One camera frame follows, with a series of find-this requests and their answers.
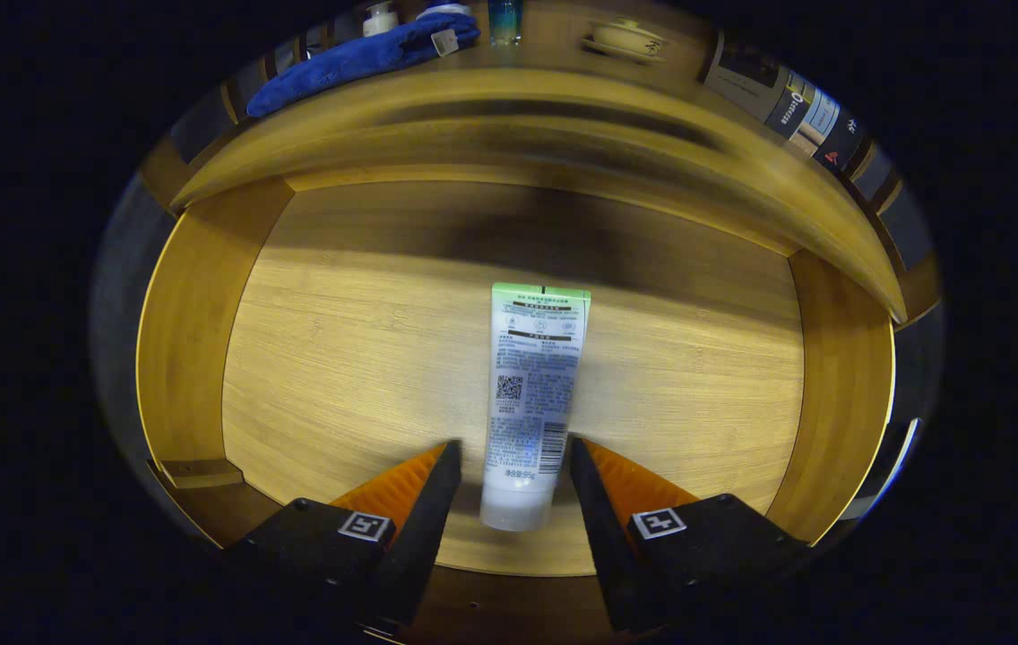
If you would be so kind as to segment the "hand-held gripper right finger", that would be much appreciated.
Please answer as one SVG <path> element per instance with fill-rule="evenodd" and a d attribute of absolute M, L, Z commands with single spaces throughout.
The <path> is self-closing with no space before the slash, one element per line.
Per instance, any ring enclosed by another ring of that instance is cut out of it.
<path fill-rule="evenodd" d="M 591 439 L 570 439 L 569 470 L 619 632 L 735 614 L 811 558 L 737 495 L 697 497 Z"/>

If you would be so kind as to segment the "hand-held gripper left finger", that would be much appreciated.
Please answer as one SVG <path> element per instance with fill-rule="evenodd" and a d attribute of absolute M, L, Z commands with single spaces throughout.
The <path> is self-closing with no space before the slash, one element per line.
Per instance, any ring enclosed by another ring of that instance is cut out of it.
<path fill-rule="evenodd" d="M 223 551 L 258 591 L 338 632 L 398 636 L 414 624 L 462 480 L 457 439 L 329 503 L 293 499 Z"/>

